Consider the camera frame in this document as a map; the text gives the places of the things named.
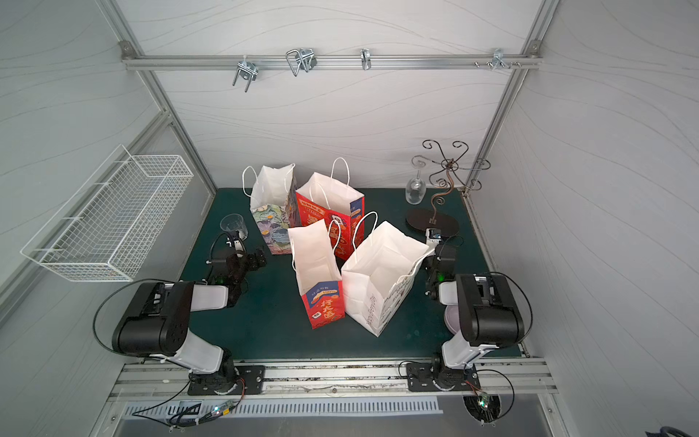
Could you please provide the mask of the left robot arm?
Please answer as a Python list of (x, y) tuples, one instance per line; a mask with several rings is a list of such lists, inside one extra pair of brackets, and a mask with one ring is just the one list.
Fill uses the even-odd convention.
[(142, 280), (112, 334), (115, 353), (171, 362), (189, 372), (187, 394), (256, 395), (265, 367), (238, 365), (232, 353), (198, 337), (191, 314), (234, 307), (250, 271), (267, 265), (263, 249), (249, 252), (236, 232), (222, 235), (229, 247), (210, 253), (205, 282)]

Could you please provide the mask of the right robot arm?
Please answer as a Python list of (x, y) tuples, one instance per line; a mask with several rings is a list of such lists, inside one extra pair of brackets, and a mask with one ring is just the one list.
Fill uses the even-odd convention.
[(433, 358), (431, 377), (445, 390), (455, 371), (473, 387), (475, 362), (487, 353), (521, 343), (533, 327), (533, 307), (526, 322), (513, 296), (515, 281), (499, 271), (456, 272), (456, 248), (445, 241), (428, 242), (433, 255), (423, 263), (428, 273), (426, 295), (457, 317), (453, 338)]

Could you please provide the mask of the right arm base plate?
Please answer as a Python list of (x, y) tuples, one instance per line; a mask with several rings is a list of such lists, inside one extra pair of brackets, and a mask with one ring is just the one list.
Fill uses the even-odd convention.
[(400, 364), (399, 375), (407, 380), (411, 393), (478, 393), (481, 390), (480, 380), (474, 369), (455, 370), (438, 362), (405, 361)]

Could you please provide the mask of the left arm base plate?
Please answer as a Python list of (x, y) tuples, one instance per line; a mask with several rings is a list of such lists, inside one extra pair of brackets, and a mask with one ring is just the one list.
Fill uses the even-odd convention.
[(262, 392), (265, 367), (242, 365), (221, 368), (216, 373), (192, 373), (189, 376), (189, 396), (257, 395)]

